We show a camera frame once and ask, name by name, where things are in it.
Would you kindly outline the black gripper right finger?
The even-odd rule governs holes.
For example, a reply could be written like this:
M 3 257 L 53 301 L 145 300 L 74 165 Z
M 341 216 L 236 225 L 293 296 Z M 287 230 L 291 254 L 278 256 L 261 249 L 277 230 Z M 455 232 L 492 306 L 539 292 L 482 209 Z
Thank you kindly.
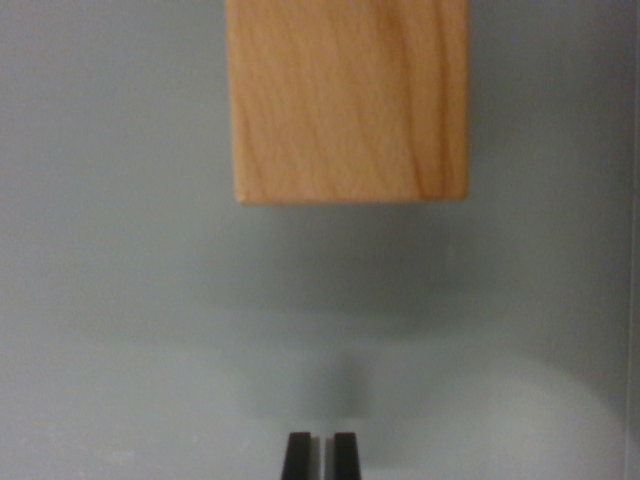
M 357 436 L 354 432 L 337 432 L 325 440 L 324 479 L 362 479 Z

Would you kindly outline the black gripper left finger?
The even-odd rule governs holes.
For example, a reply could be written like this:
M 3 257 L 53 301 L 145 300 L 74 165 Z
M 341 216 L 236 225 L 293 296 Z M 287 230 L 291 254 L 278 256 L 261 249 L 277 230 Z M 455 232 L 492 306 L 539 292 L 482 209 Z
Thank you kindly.
M 310 432 L 289 434 L 281 480 L 318 480 L 321 473 L 320 439 Z

